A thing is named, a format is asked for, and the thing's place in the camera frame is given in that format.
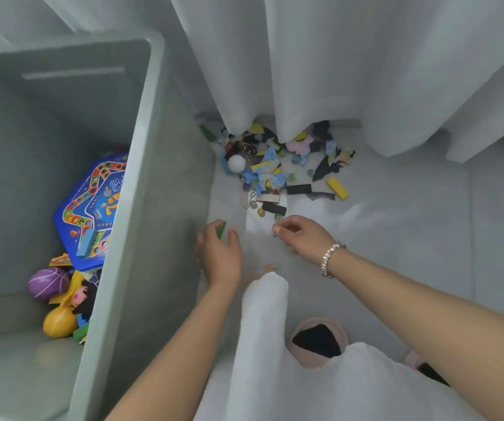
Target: left hand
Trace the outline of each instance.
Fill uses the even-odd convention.
[[[242,250],[238,233],[234,229],[228,230],[228,245],[219,239],[217,229],[223,224],[224,220],[217,220],[205,226],[198,233],[193,248],[210,288],[236,289],[242,274]]]

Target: white pants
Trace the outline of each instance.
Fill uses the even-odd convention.
[[[196,421],[483,419],[452,388],[364,343],[302,368],[284,343],[287,291],[276,273],[248,287],[238,347],[219,355]]]

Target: purple ball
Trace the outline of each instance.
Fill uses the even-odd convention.
[[[30,294],[36,299],[49,300],[69,288],[69,274],[60,267],[48,267],[34,274],[28,281]]]

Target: metal hook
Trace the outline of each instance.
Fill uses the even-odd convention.
[[[256,192],[251,191],[250,195],[248,196],[248,202],[244,204],[244,208],[250,208],[250,201],[252,200],[253,197],[256,196]]]

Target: forearm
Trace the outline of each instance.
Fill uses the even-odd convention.
[[[483,415],[504,419],[503,315],[347,250],[328,269]]]
[[[107,421],[190,421],[217,353],[236,285],[208,290]]]

